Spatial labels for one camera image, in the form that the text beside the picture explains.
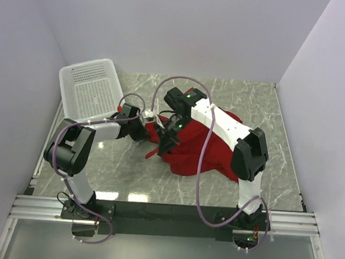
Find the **white plastic perforated basket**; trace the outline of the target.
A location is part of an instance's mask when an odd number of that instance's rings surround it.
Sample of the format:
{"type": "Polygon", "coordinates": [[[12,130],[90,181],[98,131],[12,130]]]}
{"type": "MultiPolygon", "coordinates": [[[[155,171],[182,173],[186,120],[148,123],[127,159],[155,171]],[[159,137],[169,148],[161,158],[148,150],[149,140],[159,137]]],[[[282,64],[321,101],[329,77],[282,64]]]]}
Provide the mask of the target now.
{"type": "Polygon", "coordinates": [[[125,102],[111,59],[72,64],[61,68],[58,74],[66,118],[96,121],[111,116],[125,102]]]}

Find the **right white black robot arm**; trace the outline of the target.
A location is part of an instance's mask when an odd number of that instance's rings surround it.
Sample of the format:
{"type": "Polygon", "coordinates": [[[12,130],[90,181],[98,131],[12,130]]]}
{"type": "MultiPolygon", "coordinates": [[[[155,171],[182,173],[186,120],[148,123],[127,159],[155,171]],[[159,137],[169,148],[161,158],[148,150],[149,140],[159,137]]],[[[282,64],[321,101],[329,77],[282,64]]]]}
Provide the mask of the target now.
{"type": "Polygon", "coordinates": [[[191,122],[199,122],[208,128],[198,156],[197,175],[201,175],[210,138],[216,135],[231,152],[226,161],[239,182],[238,211],[215,226],[219,228],[236,221],[241,228],[251,228],[257,223],[262,208],[266,206],[261,198],[262,172],[269,158],[265,133],[260,128],[252,130],[237,122],[198,89],[181,93],[178,88],[173,88],[166,93],[164,101],[174,111],[174,115],[165,123],[157,121],[155,125],[159,138],[158,155],[163,157],[173,148],[179,147],[181,141],[178,134],[191,122]]]}

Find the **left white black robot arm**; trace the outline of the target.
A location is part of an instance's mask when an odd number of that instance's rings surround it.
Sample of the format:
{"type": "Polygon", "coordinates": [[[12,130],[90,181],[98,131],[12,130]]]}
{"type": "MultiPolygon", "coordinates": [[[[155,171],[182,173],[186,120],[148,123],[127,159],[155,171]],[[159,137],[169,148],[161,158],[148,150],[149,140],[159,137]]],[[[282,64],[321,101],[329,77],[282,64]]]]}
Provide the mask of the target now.
{"type": "Polygon", "coordinates": [[[63,119],[45,147],[43,158],[64,179],[81,219],[90,219],[96,212],[96,195],[84,170],[90,151],[98,142],[130,136],[134,141],[148,139],[148,131],[139,118],[141,110],[123,104],[110,117],[86,125],[63,119]]]}

